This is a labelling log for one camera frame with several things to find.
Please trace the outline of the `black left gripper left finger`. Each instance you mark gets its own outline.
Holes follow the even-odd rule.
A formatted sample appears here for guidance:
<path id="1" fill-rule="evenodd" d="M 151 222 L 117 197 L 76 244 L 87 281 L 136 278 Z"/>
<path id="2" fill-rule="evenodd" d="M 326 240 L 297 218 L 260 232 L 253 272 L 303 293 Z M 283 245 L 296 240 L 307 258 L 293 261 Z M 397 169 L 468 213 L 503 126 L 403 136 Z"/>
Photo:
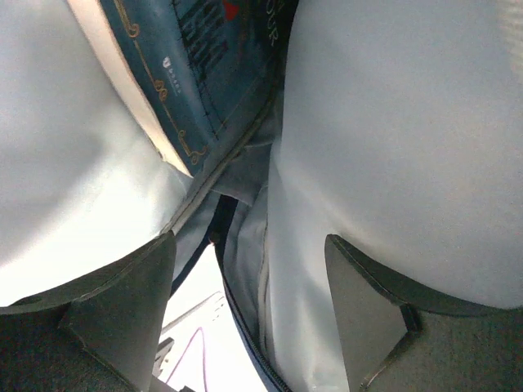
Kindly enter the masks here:
<path id="1" fill-rule="evenodd" d="M 172 286 L 176 240 L 1 309 L 3 391 L 147 391 Z"/>

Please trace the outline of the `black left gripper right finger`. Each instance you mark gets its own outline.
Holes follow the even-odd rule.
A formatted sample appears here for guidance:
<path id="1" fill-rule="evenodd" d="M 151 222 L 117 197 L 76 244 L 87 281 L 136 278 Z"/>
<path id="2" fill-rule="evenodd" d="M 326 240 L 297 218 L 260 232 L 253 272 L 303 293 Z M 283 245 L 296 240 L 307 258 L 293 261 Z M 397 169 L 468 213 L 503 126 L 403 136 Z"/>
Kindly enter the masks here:
<path id="1" fill-rule="evenodd" d="M 324 256 L 352 391 L 520 391 L 522 310 L 465 301 L 336 234 Z"/>

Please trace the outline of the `navy blue student backpack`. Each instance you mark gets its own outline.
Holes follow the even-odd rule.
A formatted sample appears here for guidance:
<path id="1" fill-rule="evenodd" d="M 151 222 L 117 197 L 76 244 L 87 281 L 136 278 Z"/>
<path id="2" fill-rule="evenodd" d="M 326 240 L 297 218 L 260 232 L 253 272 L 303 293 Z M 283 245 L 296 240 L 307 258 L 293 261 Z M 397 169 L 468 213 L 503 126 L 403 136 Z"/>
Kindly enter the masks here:
<path id="1" fill-rule="evenodd" d="M 213 247 L 247 356 L 217 353 L 225 391 L 352 391 L 329 234 L 522 310 L 521 2 L 294 1 L 266 103 L 193 176 L 134 119 L 71 2 L 1 4 L 1 309 L 171 233 L 169 302 Z"/>

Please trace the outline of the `Nineteen Eighty-Four paperback book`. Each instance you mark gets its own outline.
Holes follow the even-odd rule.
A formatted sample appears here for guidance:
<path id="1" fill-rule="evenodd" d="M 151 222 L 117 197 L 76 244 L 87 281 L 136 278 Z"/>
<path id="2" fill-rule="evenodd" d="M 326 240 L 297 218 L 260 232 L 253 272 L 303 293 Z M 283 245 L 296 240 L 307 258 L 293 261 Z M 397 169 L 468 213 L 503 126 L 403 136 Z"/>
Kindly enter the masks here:
<path id="1" fill-rule="evenodd" d="M 72 1 L 124 104 L 188 176 L 266 103 L 294 1 Z"/>

